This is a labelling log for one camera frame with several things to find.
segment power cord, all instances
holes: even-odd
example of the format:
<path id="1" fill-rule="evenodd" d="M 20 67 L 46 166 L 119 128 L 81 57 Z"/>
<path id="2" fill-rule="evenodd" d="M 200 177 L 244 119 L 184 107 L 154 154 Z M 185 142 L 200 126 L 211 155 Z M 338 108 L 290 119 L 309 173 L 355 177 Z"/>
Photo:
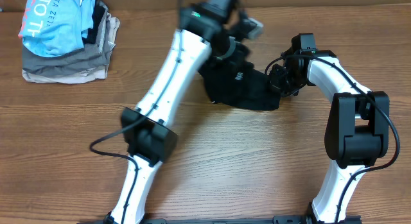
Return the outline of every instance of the power cord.
<path id="1" fill-rule="evenodd" d="M 183 1 L 183 0 L 178 0 L 179 13 L 180 13 L 181 8 L 182 8 L 182 1 Z M 167 81 L 166 85 L 164 86 L 163 90 L 161 91 L 159 97 L 157 98 L 157 100 L 155 101 L 155 103 L 152 105 L 151 109 L 147 112 L 147 114 L 146 114 L 145 116 L 143 116 L 142 118 L 138 119 L 137 121 L 135 121 L 134 123 L 132 123 L 131 125 L 128 125 L 128 126 L 122 128 L 122 129 L 120 129 L 120 130 L 118 130 L 118 131 L 116 131 L 116 132 L 113 132 L 113 133 L 111 133 L 111 134 L 108 134 L 108 135 L 106 135 L 106 136 L 104 136 L 104 137 L 102 137 L 102 138 L 99 138 L 99 139 L 93 141 L 93 142 L 90 144 L 90 146 L 89 146 L 90 151 L 92 151 L 93 153 L 97 153 L 98 155 L 103 155 L 103 156 L 111 156 L 111 157 L 119 157 L 119 158 L 122 158 L 122 159 L 127 159 L 127 160 L 129 160 L 130 162 L 132 162 L 132 163 L 134 164 L 134 166 L 136 167 L 136 169 L 135 169 L 136 173 L 135 173 L 135 175 L 134 175 L 133 183 L 132 183 L 132 185 L 131 185 L 130 191 L 128 192 L 127 199 L 126 199 L 126 202 L 125 202 L 124 207 L 123 207 L 124 210 L 123 210 L 123 215 L 122 215 L 122 217 L 121 217 L 121 224 L 124 224 L 125 216 L 126 216 L 126 213 L 127 213 L 128 201 L 130 200 L 131 194 L 132 194 L 132 192 L 133 192 L 133 190 L 134 190 L 134 186 L 136 185 L 137 173 L 138 173 L 138 165 L 137 165 L 137 162 L 136 162 L 136 160 L 134 160 L 132 157 L 129 157 L 129 156 L 127 156 L 127 155 L 118 154 L 118 153 L 109 153 L 109 152 L 99 151 L 99 150 L 94 149 L 94 146 L 95 146 L 96 144 L 98 144 L 98 143 L 101 143 L 101 142 L 103 142 L 103 141 L 106 141 L 106 140 L 108 140 L 108 139 L 110 139 L 110 138 L 112 138 L 112 137 L 115 137 L 115 136 L 119 135 L 119 134 L 123 134 L 123 133 L 125 133 L 125 132 L 127 132 L 127 131 L 129 131 L 129 130 L 137 127 L 137 126 L 139 126 L 139 125 L 140 125 L 141 123 L 143 123 L 143 122 L 147 119 L 147 117 L 153 112 L 154 108 L 157 107 L 158 102 L 159 102 L 160 99 L 162 98 L 163 94 L 166 92 L 166 89 L 168 88 L 168 85 L 170 84 L 170 82 L 172 81 L 172 79 L 173 79 L 173 77 L 174 77 L 174 75 L 175 75 L 175 72 L 177 71 L 177 68 L 178 68 L 178 66 L 179 66 L 179 63 L 181 63 L 181 54 L 182 54 L 182 45 L 183 45 L 183 43 L 182 43 L 182 31 L 180 31 L 180 38 L 179 38 L 179 39 L 180 39 L 180 40 L 179 40 L 179 53 L 178 53 L 178 55 L 177 55 L 177 61 L 175 62 L 174 69 L 173 69 L 173 71 L 171 72 L 171 75 L 170 75 L 170 77 L 168 78 L 168 81 Z"/>
<path id="2" fill-rule="evenodd" d="M 349 178 L 347 184 L 345 185 L 345 187 L 344 187 L 344 189 L 341 193 L 340 200 L 338 201 L 337 213 L 335 215 L 335 220 L 334 220 L 334 223 L 337 224 L 338 219 L 339 219 L 339 215 L 340 215 L 340 211 L 341 211 L 342 201 L 344 199 L 344 196 L 345 196 L 351 182 L 353 182 L 353 180 L 358 175 L 360 175 L 362 173 L 376 171 L 376 170 L 380 170 L 380 169 L 385 169 L 385 168 L 391 166 L 397 160 L 398 155 L 399 155 L 399 149 L 400 149 L 399 135 L 398 135 L 397 129 L 396 129 L 394 123 L 391 121 L 390 117 L 388 115 L 386 115 L 386 113 L 384 113 L 384 111 L 382 111 L 382 109 L 375 104 L 374 100 L 372 100 L 365 92 L 363 92 L 361 89 L 359 89 L 358 86 L 350 79 L 350 77 L 348 77 L 348 75 L 343 70 L 341 70 L 341 68 L 337 67 L 334 63 L 331 63 L 331 62 L 323 60 L 319 57 L 310 56 L 310 55 L 287 55 L 287 56 L 281 56 L 281 57 L 271 61 L 265 69 L 265 74 L 267 74 L 267 71 L 268 71 L 268 69 L 270 68 L 271 65 L 273 65 L 274 63 L 276 63 L 279 60 L 286 60 L 286 59 L 289 59 L 289 58 L 307 58 L 309 60 L 318 60 L 319 62 L 325 63 L 325 64 L 331 66 L 332 68 L 336 69 L 347 80 L 347 82 L 352 86 L 352 88 L 355 89 L 362 96 L 364 96 L 367 99 L 367 101 L 372 106 L 374 106 L 374 108 L 384 117 L 384 119 L 386 120 L 386 122 L 390 126 L 390 128 L 392 130 L 392 133 L 394 134 L 394 138 L 395 138 L 395 141 L 396 141 L 396 150 L 395 150 L 394 156 L 391 158 L 391 160 L 388 163 L 386 163 L 382 166 L 376 166 L 376 167 L 360 170 L 360 171 L 352 174 L 351 177 Z"/>

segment black fabric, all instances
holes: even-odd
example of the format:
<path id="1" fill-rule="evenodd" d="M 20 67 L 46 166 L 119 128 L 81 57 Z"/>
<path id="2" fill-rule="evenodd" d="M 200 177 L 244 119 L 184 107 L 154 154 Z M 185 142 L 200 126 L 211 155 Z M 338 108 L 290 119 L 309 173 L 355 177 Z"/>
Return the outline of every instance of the black fabric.
<path id="1" fill-rule="evenodd" d="M 83 38 L 84 44 L 96 44 L 98 25 L 103 19 L 104 13 L 105 13 L 104 7 L 99 6 L 99 5 L 96 5 L 94 7 L 94 11 L 92 12 L 92 15 L 91 15 L 92 21 L 93 21 L 93 27 L 89 28 L 87 38 Z"/>
<path id="2" fill-rule="evenodd" d="M 213 103 L 223 103 L 250 110 L 278 109 L 280 95 L 268 88 L 268 77 L 245 62 L 237 72 L 228 71 L 223 65 L 198 71 L 204 79 L 204 87 Z"/>

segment stacked gray cloth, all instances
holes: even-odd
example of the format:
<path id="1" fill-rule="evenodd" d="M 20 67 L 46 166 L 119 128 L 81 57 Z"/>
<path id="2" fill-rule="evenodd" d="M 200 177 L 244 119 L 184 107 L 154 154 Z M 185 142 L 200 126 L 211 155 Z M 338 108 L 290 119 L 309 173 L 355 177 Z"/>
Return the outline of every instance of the stacked gray cloth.
<path id="1" fill-rule="evenodd" d="M 115 46 L 119 19 L 112 17 L 107 6 L 104 7 L 95 44 L 84 44 L 84 48 L 63 56 L 45 58 L 37 56 L 22 47 L 22 76 L 35 83 L 86 83 L 105 79 L 110 57 Z"/>

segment curved black cord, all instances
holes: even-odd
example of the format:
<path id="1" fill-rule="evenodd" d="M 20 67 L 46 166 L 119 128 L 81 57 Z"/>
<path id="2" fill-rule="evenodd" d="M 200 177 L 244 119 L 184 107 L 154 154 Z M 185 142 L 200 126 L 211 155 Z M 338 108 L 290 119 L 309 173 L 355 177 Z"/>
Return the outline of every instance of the curved black cord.
<path id="1" fill-rule="evenodd" d="M 355 179 L 355 177 L 357 177 L 358 175 L 360 175 L 362 173 L 376 171 L 376 170 L 380 170 L 380 169 L 385 169 L 385 168 L 391 166 L 397 160 L 398 155 L 399 155 L 399 149 L 400 149 L 399 135 L 398 135 L 397 129 L 396 129 L 394 123 L 391 121 L 390 117 L 388 115 L 386 115 L 386 113 L 384 113 L 384 111 L 382 111 L 382 109 L 375 104 L 374 100 L 372 100 L 365 92 L 363 92 L 361 89 L 359 89 L 358 86 L 350 79 L 350 77 L 348 77 L 348 75 L 341 68 L 337 67 L 334 63 L 331 63 L 331 62 L 328 62 L 327 60 L 323 60 L 319 57 L 310 56 L 310 55 L 288 55 L 288 56 L 282 56 L 280 58 L 277 58 L 277 59 L 271 61 L 265 69 L 265 74 L 267 74 L 267 71 L 268 71 L 268 69 L 270 68 L 271 65 L 273 65 L 274 63 L 276 63 L 279 60 L 285 60 L 285 59 L 289 59 L 289 58 L 307 58 L 307 59 L 310 59 L 310 60 L 318 60 L 319 62 L 328 64 L 332 68 L 336 69 L 347 80 L 347 82 L 349 84 L 351 84 L 352 88 L 355 89 L 357 92 L 359 92 L 362 96 L 364 96 L 367 99 L 367 101 L 372 106 L 374 106 L 374 108 L 384 117 L 384 119 L 386 120 L 386 122 L 390 126 L 390 128 L 392 130 L 392 133 L 394 134 L 394 138 L 395 138 L 395 141 L 396 141 L 396 150 L 395 150 L 394 156 L 391 158 L 391 160 L 388 163 L 386 163 L 382 166 L 376 166 L 376 167 L 360 170 L 360 171 L 352 174 L 351 177 L 349 178 L 347 184 L 345 185 L 345 187 L 344 187 L 344 189 L 341 193 L 340 200 L 338 201 L 337 213 L 335 215 L 335 220 L 334 220 L 335 224 L 337 224 L 338 219 L 339 219 L 339 215 L 340 215 L 340 211 L 341 211 L 342 201 L 343 201 L 344 196 L 345 196 L 345 194 L 348 190 L 349 185 Z"/>
<path id="2" fill-rule="evenodd" d="M 182 0 L 179 0 L 179 11 L 181 10 L 181 5 L 182 5 Z M 151 109 L 147 112 L 147 114 L 146 114 L 145 116 L 143 116 L 142 118 L 138 119 L 137 121 L 135 121 L 134 123 L 132 123 L 131 125 L 128 125 L 128 126 L 122 128 L 122 129 L 120 129 L 120 130 L 118 130 L 118 131 L 116 131 L 116 132 L 113 132 L 113 133 L 111 133 L 111 134 L 108 134 L 108 135 L 106 135 L 106 136 L 104 136 L 104 137 L 102 137 L 102 138 L 99 138 L 99 139 L 93 141 L 92 143 L 90 143 L 90 146 L 89 146 L 90 151 L 92 151 L 93 153 L 97 153 L 97 154 L 103 155 L 103 156 L 111 156 L 111 157 L 119 157 L 119 158 L 122 158 L 122 159 L 127 159 L 127 160 L 129 160 L 130 162 L 132 162 L 132 163 L 134 164 L 134 166 L 136 167 L 136 169 L 135 169 L 136 173 L 135 173 L 135 175 L 134 175 L 133 183 L 132 183 L 132 185 L 131 185 L 130 191 L 128 192 L 127 199 L 126 199 L 126 202 L 125 202 L 124 207 L 123 207 L 124 210 L 123 210 L 123 215 L 122 215 L 122 217 L 121 217 L 121 224 L 124 224 L 125 216 L 126 216 L 126 213 L 127 213 L 128 201 L 130 200 L 131 194 L 132 194 L 132 192 L 133 192 L 133 190 L 134 190 L 134 186 L 136 185 L 136 182 L 137 182 L 137 172 L 138 172 L 137 162 L 136 162 L 136 160 L 134 160 L 132 157 L 129 157 L 129 156 L 127 156 L 127 155 L 118 154 L 118 153 L 109 153 L 109 152 L 99 151 L 99 150 L 95 150 L 93 147 L 94 147 L 96 144 L 98 144 L 98 143 L 101 143 L 101 142 L 103 142 L 103 141 L 106 141 L 107 139 L 110 139 L 110 138 L 112 138 L 112 137 L 115 137 L 115 136 L 117 136 L 117 135 L 119 135 L 119 134 L 123 134 L 123 133 L 125 133 L 125 132 L 127 132 L 127 131 L 129 131 L 129 130 L 137 127 L 137 126 L 139 126 L 139 125 L 140 125 L 142 122 L 144 122 L 145 119 L 153 112 L 154 108 L 156 107 L 156 105 L 157 105 L 158 102 L 160 101 L 161 97 L 162 97 L 162 96 L 164 95 L 164 93 L 166 92 L 166 89 L 168 88 L 168 85 L 169 85 L 170 82 L 172 81 L 172 79 L 173 79 L 173 77 L 174 77 L 174 75 L 175 75 L 175 72 L 177 71 L 177 68 L 178 68 L 178 66 L 179 66 L 179 63 L 181 63 L 181 54 L 182 54 L 182 45 L 183 45 L 183 43 L 182 43 L 182 32 L 180 32 L 180 38 L 179 38 L 179 39 L 180 39 L 180 40 L 179 40 L 179 53 L 178 53 L 178 55 L 177 55 L 177 60 L 176 60 L 176 63 L 175 63 L 175 65 L 174 65 L 174 69 L 173 69 L 173 71 L 171 72 L 171 75 L 170 75 L 170 77 L 168 78 L 168 81 L 167 81 L 166 85 L 164 86 L 163 90 L 162 90 L 161 93 L 159 94 L 159 97 L 157 98 L 157 100 L 155 101 L 155 103 L 153 104 L 153 106 L 151 107 Z"/>

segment black cord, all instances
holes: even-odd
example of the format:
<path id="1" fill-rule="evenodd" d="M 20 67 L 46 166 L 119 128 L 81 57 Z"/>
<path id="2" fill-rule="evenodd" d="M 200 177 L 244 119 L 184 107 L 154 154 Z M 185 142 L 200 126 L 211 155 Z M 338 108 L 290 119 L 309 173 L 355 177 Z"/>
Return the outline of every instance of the black cord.
<path id="1" fill-rule="evenodd" d="M 345 196 L 345 194 L 348 190 L 349 185 L 355 179 L 355 177 L 357 177 L 358 175 L 360 175 L 362 173 L 376 171 L 376 170 L 380 170 L 380 169 L 385 169 L 385 168 L 391 166 L 397 160 L 398 155 L 399 155 L 399 149 L 400 149 L 399 135 L 398 135 L 397 129 L 396 129 L 394 123 L 391 121 L 390 117 L 388 115 L 386 115 L 386 113 L 384 113 L 384 111 L 382 111 L 382 109 L 379 106 L 377 106 L 377 104 L 375 104 L 374 100 L 372 100 L 365 92 L 363 92 L 361 89 L 359 89 L 358 86 L 350 79 L 350 77 L 348 77 L 348 75 L 343 70 L 341 70 L 341 68 L 337 67 L 334 63 L 331 63 L 331 62 L 323 60 L 319 57 L 310 56 L 310 55 L 287 55 L 287 56 L 282 56 L 280 58 L 277 58 L 277 59 L 271 61 L 265 69 L 265 74 L 267 74 L 267 71 L 268 71 L 268 69 L 270 68 L 271 65 L 273 65 L 274 63 L 276 63 L 279 60 L 285 60 L 285 59 L 289 59 L 289 58 L 307 58 L 307 59 L 310 59 L 310 60 L 318 60 L 319 62 L 328 64 L 332 68 L 336 69 L 347 80 L 347 82 L 349 84 L 351 84 L 352 88 L 355 89 L 357 92 L 359 92 L 362 96 L 364 96 L 367 99 L 367 101 L 372 106 L 374 106 L 374 108 L 384 117 L 384 119 L 386 120 L 386 122 L 390 126 L 390 128 L 392 130 L 392 133 L 394 134 L 394 138 L 395 138 L 395 141 L 396 141 L 396 150 L 395 150 L 394 156 L 391 158 L 391 160 L 388 163 L 386 163 L 382 166 L 376 166 L 376 167 L 360 170 L 360 171 L 352 174 L 351 177 L 349 178 L 347 184 L 345 185 L 345 187 L 344 187 L 344 189 L 341 193 L 340 200 L 338 201 L 337 213 L 335 215 L 335 220 L 334 220 L 335 224 L 337 224 L 338 219 L 339 219 L 339 215 L 340 215 L 340 211 L 341 211 L 342 201 L 343 201 L 344 196 Z"/>
<path id="2" fill-rule="evenodd" d="M 179 1 L 178 1 L 179 11 L 181 11 L 181 5 L 182 5 L 182 0 L 179 0 Z M 147 112 L 147 114 L 146 114 L 145 116 L 143 116 L 142 118 L 138 119 L 137 121 L 135 121 L 134 123 L 132 123 L 131 125 L 128 125 L 128 126 L 122 128 L 122 129 L 120 129 L 120 130 L 118 130 L 118 131 L 116 131 L 116 132 L 113 132 L 113 133 L 111 133 L 111 134 L 108 134 L 108 135 L 106 135 L 106 136 L 104 136 L 104 137 L 102 137 L 102 138 L 99 138 L 99 139 L 93 141 L 93 142 L 90 144 L 90 146 L 89 146 L 90 151 L 92 151 L 93 153 L 97 153 L 97 154 L 103 155 L 103 156 L 111 156 L 111 157 L 119 157 L 119 158 L 122 158 L 122 159 L 127 159 L 127 160 L 129 160 L 130 162 L 132 162 L 132 163 L 134 164 L 134 166 L 136 167 L 136 169 L 135 169 L 136 173 L 135 173 L 135 175 L 134 175 L 133 183 L 132 183 L 131 188 L 130 188 L 130 190 L 129 190 L 129 192 L 128 192 L 127 199 L 126 199 L 126 202 L 125 202 L 124 207 L 123 207 L 124 210 L 123 210 L 123 215 L 122 215 L 122 217 L 121 217 L 121 224 L 124 224 L 125 216 L 126 216 L 126 213 L 127 213 L 128 201 L 130 200 L 131 194 L 132 194 L 132 192 L 133 192 L 133 190 L 134 190 L 134 186 L 136 185 L 137 172 L 138 172 L 137 162 L 136 162 L 136 160 L 134 160 L 132 157 L 129 157 L 129 156 L 127 156 L 127 155 L 118 154 L 118 153 L 109 153 L 109 152 L 99 151 L 99 150 L 95 150 L 93 147 L 94 147 L 96 144 L 98 144 L 98 143 L 101 143 L 101 142 L 103 142 L 103 141 L 106 141 L 107 139 L 110 139 L 110 138 L 112 138 L 112 137 L 115 137 L 115 136 L 117 136 L 117 135 L 119 135 L 119 134 L 123 134 L 123 133 L 125 133 L 125 132 L 127 132 L 127 131 L 129 131 L 129 130 L 137 127 L 137 126 L 139 126 L 139 125 L 140 125 L 142 122 L 144 122 L 144 121 L 147 119 L 147 117 L 153 112 L 154 108 L 157 107 L 158 102 L 160 101 L 160 99 L 161 99 L 161 97 L 164 95 L 164 93 L 166 92 L 166 89 L 168 88 L 168 85 L 170 84 L 170 82 L 172 81 L 172 79 L 173 79 L 173 77 L 174 77 L 174 75 L 175 75 L 175 72 L 177 71 L 177 68 L 178 68 L 178 66 L 179 66 L 179 63 L 181 63 L 181 54 L 182 54 L 182 31 L 180 31 L 180 38 L 179 38 L 179 39 L 180 39 L 180 40 L 179 40 L 179 53 L 178 53 L 178 55 L 177 55 L 177 59 L 176 59 L 175 65 L 174 65 L 174 69 L 173 69 L 173 71 L 171 72 L 171 75 L 170 75 L 170 77 L 168 78 L 168 81 L 167 81 L 166 85 L 164 86 L 163 90 L 161 91 L 159 97 L 157 98 L 157 100 L 155 101 L 155 103 L 152 105 L 151 109 Z"/>

